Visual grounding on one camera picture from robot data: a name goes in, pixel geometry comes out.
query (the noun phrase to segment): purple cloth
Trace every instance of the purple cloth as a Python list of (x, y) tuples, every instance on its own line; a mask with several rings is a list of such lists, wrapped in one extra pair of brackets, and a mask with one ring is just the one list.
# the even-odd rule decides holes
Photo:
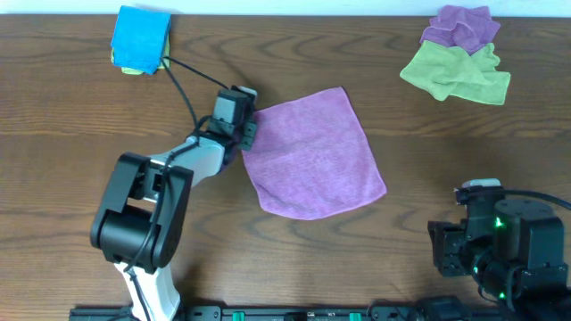
[(260, 206), (287, 218), (319, 219), (386, 193), (367, 137), (341, 87), (257, 111), (244, 165)]
[(420, 43), (428, 40), (446, 47), (459, 46), (471, 55), (491, 43), (500, 26), (492, 21), (487, 6), (467, 9), (445, 5), (438, 16), (430, 19), (430, 27), (422, 33)]

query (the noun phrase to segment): stacked cloth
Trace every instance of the stacked cloth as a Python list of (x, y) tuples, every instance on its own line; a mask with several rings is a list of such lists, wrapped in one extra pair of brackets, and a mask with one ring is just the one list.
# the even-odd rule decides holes
[(439, 101), (455, 95), (478, 103), (504, 104), (510, 75), (495, 69), (500, 58), (493, 53), (492, 43), (499, 28), (487, 6), (444, 6), (430, 20), (420, 38), (422, 46), (401, 78)]

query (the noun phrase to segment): white backdrop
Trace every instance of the white backdrop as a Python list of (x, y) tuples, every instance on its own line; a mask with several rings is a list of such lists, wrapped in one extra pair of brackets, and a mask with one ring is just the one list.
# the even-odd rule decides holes
[(489, 5), (493, 16), (571, 17), (571, 0), (0, 0), (0, 13), (117, 13), (122, 4), (173, 13), (435, 15), (445, 4)]

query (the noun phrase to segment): wooden table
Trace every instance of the wooden table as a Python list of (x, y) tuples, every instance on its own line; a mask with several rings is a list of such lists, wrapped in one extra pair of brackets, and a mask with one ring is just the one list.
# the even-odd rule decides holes
[[(111, 65), (115, 19), (0, 16), (0, 320), (130, 303), (89, 228), (118, 156), (167, 151), (192, 123), (165, 72)], [(432, 265), (426, 222), (465, 216), (452, 188), (498, 177), (571, 199), (571, 21), (499, 21), (499, 70), (512, 75), (505, 106), (440, 103), (399, 78), (426, 17), (174, 17), (172, 56), (256, 88), (259, 108), (344, 86), (389, 190), (359, 210), (295, 221), (260, 209), (237, 160), (191, 194), (172, 261), (185, 301), (479, 302), (470, 277), (443, 279)], [(216, 86), (173, 71), (197, 113), (210, 113)], [(569, 233), (566, 244), (569, 260)]]

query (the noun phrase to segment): blue cloth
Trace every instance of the blue cloth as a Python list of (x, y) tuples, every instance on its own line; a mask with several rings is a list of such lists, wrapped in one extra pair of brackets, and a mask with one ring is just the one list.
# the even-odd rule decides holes
[(170, 28), (170, 13), (121, 6), (111, 41), (113, 64), (154, 74)]

